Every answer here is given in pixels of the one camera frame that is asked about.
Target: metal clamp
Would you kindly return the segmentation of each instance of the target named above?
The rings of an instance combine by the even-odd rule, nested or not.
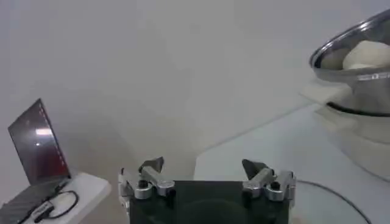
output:
[[[175,181],[165,179],[151,166],[144,166],[141,169],[141,177],[143,180],[151,182],[156,187],[157,194],[167,197],[175,188]]]
[[[295,200],[296,178],[291,171],[282,171],[277,178],[267,184],[266,196],[270,201],[291,200],[292,206]]]
[[[266,184],[274,180],[274,171],[270,168],[262,169],[251,180],[243,182],[243,191],[250,192],[252,198],[257,198],[261,194],[261,189]]]

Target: white table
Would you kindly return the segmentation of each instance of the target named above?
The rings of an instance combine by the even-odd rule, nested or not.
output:
[[[361,208],[372,223],[388,224],[390,183],[368,174],[331,145],[312,116],[316,108],[299,109],[202,153],[194,179],[246,180],[241,160],[262,161],[275,170],[292,170],[300,179],[331,187]]]
[[[78,173],[72,179],[72,181],[64,187],[62,191],[76,191],[79,195],[79,202],[76,206],[63,217],[55,220],[43,220],[42,224],[74,224],[79,223],[87,216],[111,191],[111,185],[107,180],[89,175],[87,173]],[[61,213],[72,205],[74,201],[73,195],[60,195],[58,198],[53,199],[52,202],[55,206],[55,210],[52,211],[52,215]],[[29,219],[24,222],[25,224],[34,223]]]

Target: cable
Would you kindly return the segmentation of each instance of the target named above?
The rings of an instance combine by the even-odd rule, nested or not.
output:
[[[369,116],[369,117],[390,117],[390,113],[380,113],[380,112],[368,112],[368,111],[362,111],[362,110],[356,110],[352,108],[343,107],[341,105],[338,105],[334,102],[327,103],[327,106],[330,108],[333,108],[335,110],[349,113],[349,114],[355,114],[355,115],[362,115],[362,116]]]
[[[346,198],[345,196],[342,196],[340,193],[337,193],[335,190],[333,190],[332,188],[329,188],[327,186],[324,186],[322,184],[319,184],[319,183],[315,183],[315,182],[311,182],[311,181],[306,181],[306,180],[297,180],[298,183],[303,183],[303,184],[308,184],[308,185],[312,185],[312,186],[316,186],[316,187],[319,187],[325,191],[328,191],[334,195],[336,195],[337,197],[341,198],[342,200],[344,200],[348,205],[350,205],[351,207],[354,208],[354,210],[356,210],[357,213],[359,213],[359,215],[361,215],[363,217],[363,219],[367,222],[367,224],[372,224],[371,220],[369,217],[367,217],[365,215],[365,213],[357,207],[357,205],[355,205],[352,201],[350,201],[348,198]]]
[[[67,210],[65,210],[63,213],[61,213],[59,215],[55,215],[55,216],[47,216],[44,219],[58,219],[60,217],[63,217],[64,215],[69,213],[76,206],[76,204],[79,202],[79,195],[75,191],[59,192],[55,197],[57,197],[60,194],[65,194],[65,193],[74,195],[74,202],[73,202],[73,204]]]

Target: white backdrop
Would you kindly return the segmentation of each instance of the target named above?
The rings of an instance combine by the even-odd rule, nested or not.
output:
[[[207,147],[307,103],[315,48],[389,6],[0,0],[0,202],[27,186],[6,129],[38,97],[73,168],[115,184],[119,167],[165,156],[189,178]]]

